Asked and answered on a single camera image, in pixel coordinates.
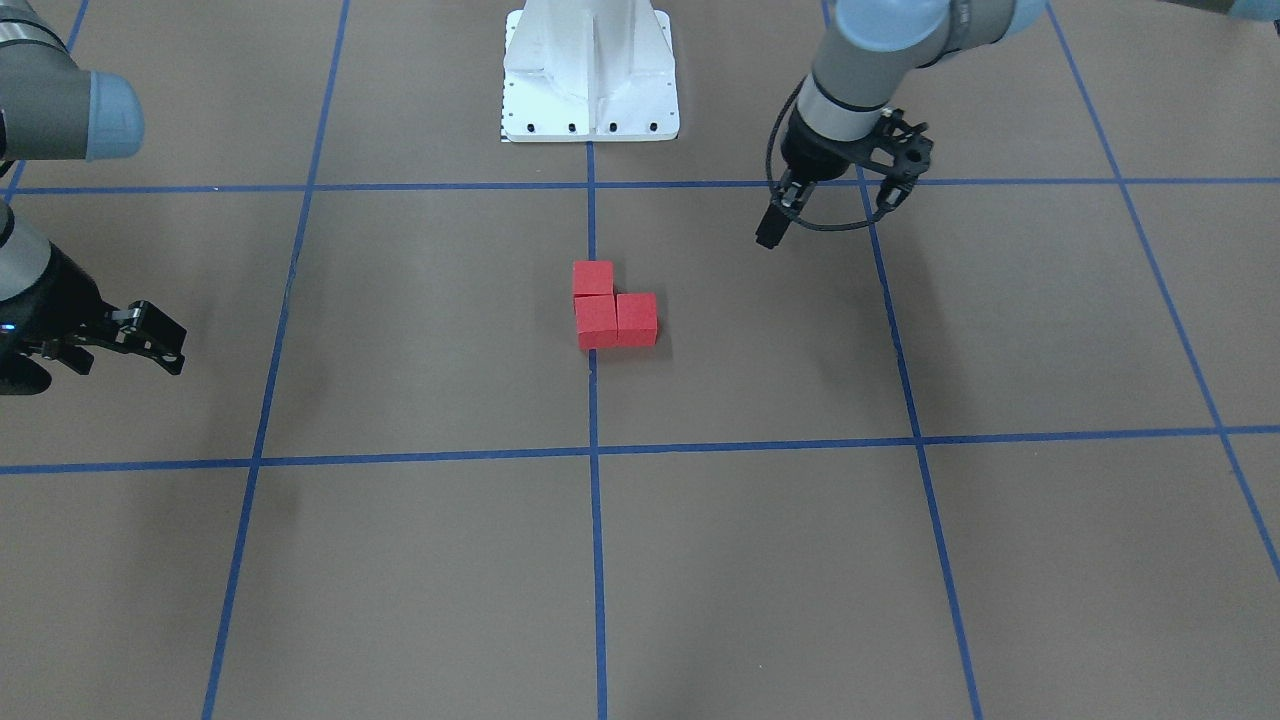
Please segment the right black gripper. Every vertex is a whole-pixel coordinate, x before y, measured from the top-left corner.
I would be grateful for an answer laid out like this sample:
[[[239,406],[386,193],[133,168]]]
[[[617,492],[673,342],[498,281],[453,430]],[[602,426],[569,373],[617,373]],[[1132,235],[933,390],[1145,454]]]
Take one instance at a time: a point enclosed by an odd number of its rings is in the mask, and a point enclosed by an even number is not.
[[[169,375],[179,375],[186,365],[183,325],[145,300],[116,310],[55,245],[40,278],[3,301],[3,334],[26,342],[31,357],[60,363],[78,375],[93,365],[84,346],[146,357]]]

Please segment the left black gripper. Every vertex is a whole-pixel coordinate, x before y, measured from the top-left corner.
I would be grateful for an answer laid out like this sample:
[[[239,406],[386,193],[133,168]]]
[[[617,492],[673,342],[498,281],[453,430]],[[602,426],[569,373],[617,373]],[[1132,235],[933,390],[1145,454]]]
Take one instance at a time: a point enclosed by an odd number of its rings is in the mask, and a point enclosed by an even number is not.
[[[819,126],[812,127],[796,108],[785,108],[776,122],[776,138],[782,140],[785,169],[774,183],[767,208],[755,231],[755,241],[776,249],[795,223],[817,184],[845,176],[855,164],[861,141],[869,136],[881,109],[846,111],[819,109]]]

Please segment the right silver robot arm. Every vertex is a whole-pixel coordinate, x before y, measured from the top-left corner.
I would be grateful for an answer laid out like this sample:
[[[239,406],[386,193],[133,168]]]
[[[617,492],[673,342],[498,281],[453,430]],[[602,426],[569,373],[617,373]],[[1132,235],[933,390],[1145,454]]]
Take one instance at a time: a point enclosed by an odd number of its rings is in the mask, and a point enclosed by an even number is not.
[[[27,1],[1,5],[3,167],[131,158],[145,117],[123,77],[77,65]],[[3,393],[45,392],[49,363],[87,375],[93,350],[146,357],[179,375],[187,332],[154,304],[118,307],[95,279],[12,205],[1,211]]]

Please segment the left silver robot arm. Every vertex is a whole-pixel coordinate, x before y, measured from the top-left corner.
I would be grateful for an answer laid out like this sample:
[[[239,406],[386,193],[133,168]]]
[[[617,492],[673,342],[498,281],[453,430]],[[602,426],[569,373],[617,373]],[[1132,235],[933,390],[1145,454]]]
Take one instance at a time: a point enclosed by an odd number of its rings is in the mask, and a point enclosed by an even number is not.
[[[755,232],[765,249],[803,218],[813,192],[854,168],[881,177],[874,225],[896,211],[931,168],[927,124],[892,102],[905,77],[960,53],[1005,41],[1034,24],[1044,1],[837,1],[809,72],[780,109],[765,146],[769,204]]]

